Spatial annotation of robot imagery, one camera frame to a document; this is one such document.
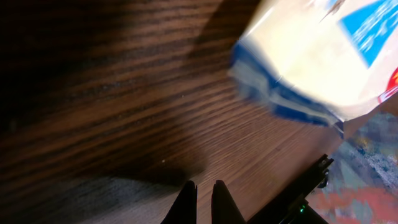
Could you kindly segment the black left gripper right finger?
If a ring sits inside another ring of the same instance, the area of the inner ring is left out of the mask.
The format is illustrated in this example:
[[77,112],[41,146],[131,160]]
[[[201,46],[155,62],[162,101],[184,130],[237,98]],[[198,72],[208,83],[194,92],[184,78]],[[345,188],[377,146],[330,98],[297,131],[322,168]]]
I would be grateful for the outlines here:
[[222,180],[217,180],[213,186],[211,197],[212,224],[246,224],[236,206],[227,186]]

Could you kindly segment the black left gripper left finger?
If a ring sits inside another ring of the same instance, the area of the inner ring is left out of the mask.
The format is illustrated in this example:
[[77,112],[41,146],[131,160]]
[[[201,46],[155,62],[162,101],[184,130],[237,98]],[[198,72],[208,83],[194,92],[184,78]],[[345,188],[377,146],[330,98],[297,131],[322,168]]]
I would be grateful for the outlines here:
[[197,223],[197,186],[187,181],[161,224]]

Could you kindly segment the red purple pad pack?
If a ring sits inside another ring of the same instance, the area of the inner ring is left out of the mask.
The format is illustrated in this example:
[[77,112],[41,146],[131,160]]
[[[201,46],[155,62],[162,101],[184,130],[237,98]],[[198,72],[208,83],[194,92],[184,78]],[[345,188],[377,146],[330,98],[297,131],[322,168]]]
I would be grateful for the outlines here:
[[309,205],[328,223],[397,223],[397,117],[374,115],[332,154]]

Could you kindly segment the yellow snack bag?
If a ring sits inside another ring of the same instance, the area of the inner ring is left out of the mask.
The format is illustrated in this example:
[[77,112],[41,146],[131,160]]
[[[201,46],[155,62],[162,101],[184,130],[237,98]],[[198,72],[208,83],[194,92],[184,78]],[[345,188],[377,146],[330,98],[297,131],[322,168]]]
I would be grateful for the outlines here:
[[397,0],[261,1],[230,74],[280,116],[340,127],[397,92]]

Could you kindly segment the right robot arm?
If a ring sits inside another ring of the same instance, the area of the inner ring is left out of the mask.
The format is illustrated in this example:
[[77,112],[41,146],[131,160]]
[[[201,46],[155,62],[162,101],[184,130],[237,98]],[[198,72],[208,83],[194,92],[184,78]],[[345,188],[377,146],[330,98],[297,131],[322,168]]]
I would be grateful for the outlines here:
[[332,163],[333,159],[326,154],[322,155],[247,223],[327,224],[327,221],[308,204],[306,197],[315,189],[323,189],[328,185],[328,168]]

